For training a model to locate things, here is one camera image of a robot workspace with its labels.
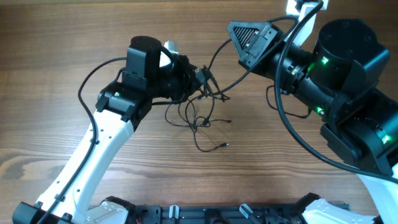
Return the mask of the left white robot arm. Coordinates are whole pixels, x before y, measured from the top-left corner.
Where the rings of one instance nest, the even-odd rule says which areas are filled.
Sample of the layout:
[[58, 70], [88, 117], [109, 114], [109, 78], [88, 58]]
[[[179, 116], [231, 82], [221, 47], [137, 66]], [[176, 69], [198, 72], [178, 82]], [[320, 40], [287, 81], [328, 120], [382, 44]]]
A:
[[90, 125], [71, 158], [36, 203], [20, 203], [14, 223], [126, 223], [134, 206], [120, 199], [90, 208], [111, 161], [154, 105], [184, 102], [205, 82], [173, 41], [131, 39], [125, 66], [98, 96]]

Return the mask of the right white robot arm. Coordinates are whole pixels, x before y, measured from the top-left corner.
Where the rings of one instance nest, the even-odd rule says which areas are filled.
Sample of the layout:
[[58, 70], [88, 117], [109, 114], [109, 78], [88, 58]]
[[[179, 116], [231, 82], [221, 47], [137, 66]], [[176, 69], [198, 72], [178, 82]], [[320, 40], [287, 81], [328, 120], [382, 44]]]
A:
[[[276, 110], [291, 136], [317, 159], [356, 174], [378, 210], [373, 216], [333, 208], [315, 194], [297, 205], [297, 223], [397, 222], [397, 102], [377, 88], [389, 51], [358, 19], [325, 24], [313, 52], [302, 49], [326, 1], [289, 1], [294, 25], [281, 31], [273, 21], [231, 21], [228, 32], [239, 64], [274, 82]], [[282, 95], [293, 95], [322, 119], [321, 136], [334, 161], [311, 147], [287, 119]]]

